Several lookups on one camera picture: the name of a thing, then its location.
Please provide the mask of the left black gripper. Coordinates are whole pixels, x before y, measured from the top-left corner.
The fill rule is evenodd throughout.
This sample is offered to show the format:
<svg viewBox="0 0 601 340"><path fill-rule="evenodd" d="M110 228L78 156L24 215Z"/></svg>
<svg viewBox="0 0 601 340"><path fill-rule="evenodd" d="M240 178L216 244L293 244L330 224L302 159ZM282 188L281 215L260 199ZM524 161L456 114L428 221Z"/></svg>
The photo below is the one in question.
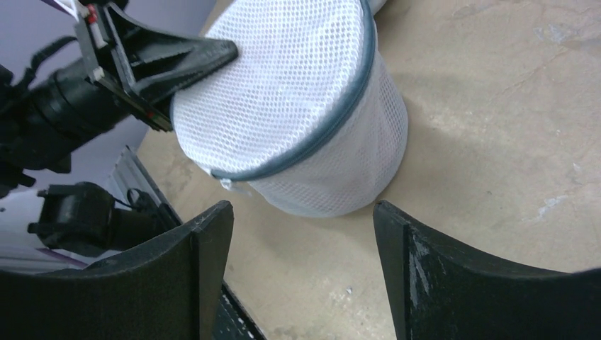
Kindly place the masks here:
<svg viewBox="0 0 601 340"><path fill-rule="evenodd" d="M72 9L87 80L110 91L116 106L156 131L173 130L158 103L239 55L231 40L157 30L113 2L74 2Z"/></svg>

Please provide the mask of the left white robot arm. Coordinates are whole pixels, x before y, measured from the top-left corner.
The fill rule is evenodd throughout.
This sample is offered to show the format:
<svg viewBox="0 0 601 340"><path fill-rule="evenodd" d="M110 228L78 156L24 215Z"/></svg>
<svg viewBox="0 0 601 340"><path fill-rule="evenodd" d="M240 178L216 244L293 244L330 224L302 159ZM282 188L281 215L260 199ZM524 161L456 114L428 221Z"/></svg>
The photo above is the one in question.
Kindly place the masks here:
<svg viewBox="0 0 601 340"><path fill-rule="evenodd" d="M20 81L1 69L1 195L31 187L30 170L71 171L72 152L133 116L170 132L173 96L239 55L230 40L145 25L126 1L55 1L74 35L38 50Z"/></svg>

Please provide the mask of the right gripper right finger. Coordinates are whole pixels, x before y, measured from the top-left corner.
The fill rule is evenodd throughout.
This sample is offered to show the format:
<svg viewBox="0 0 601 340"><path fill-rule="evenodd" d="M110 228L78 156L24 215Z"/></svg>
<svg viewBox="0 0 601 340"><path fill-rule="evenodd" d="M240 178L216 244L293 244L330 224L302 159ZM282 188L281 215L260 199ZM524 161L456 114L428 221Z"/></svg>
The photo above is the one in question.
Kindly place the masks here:
<svg viewBox="0 0 601 340"><path fill-rule="evenodd" d="M373 225L398 339L599 339L600 270L502 259L388 201Z"/></svg>

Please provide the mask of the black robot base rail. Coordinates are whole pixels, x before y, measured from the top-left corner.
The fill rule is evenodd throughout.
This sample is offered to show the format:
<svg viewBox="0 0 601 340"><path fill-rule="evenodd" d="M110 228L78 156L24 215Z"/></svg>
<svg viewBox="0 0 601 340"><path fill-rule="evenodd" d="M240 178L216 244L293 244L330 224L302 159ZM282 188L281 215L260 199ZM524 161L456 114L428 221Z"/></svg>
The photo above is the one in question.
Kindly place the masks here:
<svg viewBox="0 0 601 340"><path fill-rule="evenodd" d="M106 187L80 182L1 199L1 273L82 270L183 225L135 154L123 150ZM223 282L212 339L262 339Z"/></svg>

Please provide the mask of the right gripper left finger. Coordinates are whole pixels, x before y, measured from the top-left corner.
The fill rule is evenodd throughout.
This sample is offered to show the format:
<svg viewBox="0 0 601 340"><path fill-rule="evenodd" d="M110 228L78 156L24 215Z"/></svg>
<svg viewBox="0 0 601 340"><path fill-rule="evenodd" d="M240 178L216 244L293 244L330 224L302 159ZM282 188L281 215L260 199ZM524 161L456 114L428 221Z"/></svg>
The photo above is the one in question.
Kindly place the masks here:
<svg viewBox="0 0 601 340"><path fill-rule="evenodd" d="M82 269L1 273L2 339L212 339L234 212L226 200Z"/></svg>

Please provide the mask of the blue-trimmed white mesh laundry bag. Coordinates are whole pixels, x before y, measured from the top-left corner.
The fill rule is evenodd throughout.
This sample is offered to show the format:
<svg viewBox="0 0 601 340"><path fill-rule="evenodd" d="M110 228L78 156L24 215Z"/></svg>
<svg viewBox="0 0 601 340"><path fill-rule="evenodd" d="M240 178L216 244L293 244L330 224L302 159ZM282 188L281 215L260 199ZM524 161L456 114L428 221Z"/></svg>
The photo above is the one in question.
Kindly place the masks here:
<svg viewBox="0 0 601 340"><path fill-rule="evenodd" d="M292 215L358 210L395 176L408 113L378 51L380 1L234 1L207 31L238 58L173 98L184 154Z"/></svg>

